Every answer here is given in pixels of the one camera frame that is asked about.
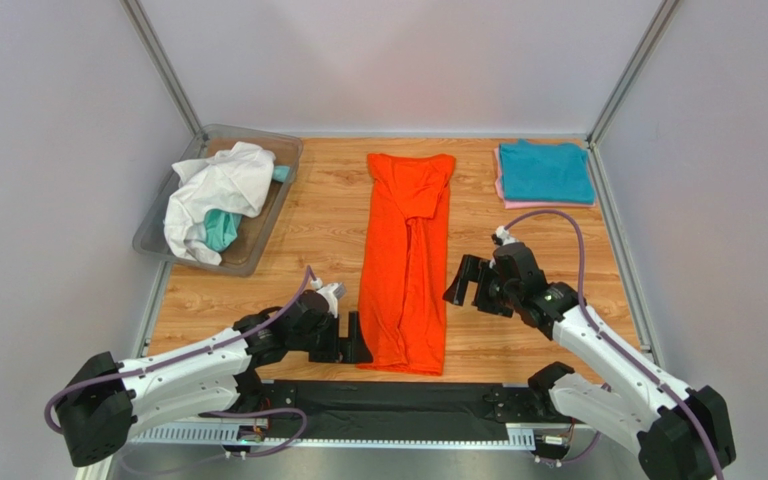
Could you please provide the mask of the orange t-shirt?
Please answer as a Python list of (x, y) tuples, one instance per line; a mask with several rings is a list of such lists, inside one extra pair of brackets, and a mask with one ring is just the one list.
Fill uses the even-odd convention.
[(439, 376), (447, 314), (447, 154), (367, 157), (373, 186), (358, 309), (372, 370)]

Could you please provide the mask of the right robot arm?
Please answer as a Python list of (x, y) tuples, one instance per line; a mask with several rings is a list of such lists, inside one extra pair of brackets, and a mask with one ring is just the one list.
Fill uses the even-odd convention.
[(736, 459), (726, 400), (715, 389), (693, 389), (624, 341), (585, 298), (549, 282), (521, 242), (492, 258), (463, 256), (443, 298), (463, 305), (470, 284), (480, 312), (519, 317), (585, 362), (591, 383), (554, 362), (527, 382), (526, 407), (541, 417), (584, 422), (634, 455), (650, 479), (713, 479)]

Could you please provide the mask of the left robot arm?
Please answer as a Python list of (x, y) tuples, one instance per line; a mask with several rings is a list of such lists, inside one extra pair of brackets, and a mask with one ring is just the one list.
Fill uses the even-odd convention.
[(314, 363), (369, 364), (360, 315), (339, 334), (338, 297), (306, 290), (283, 307), (249, 314), (204, 340), (163, 354), (117, 361), (90, 357), (48, 403), (71, 463), (86, 467), (142, 432), (196, 415), (253, 412), (262, 404), (258, 368), (300, 351)]

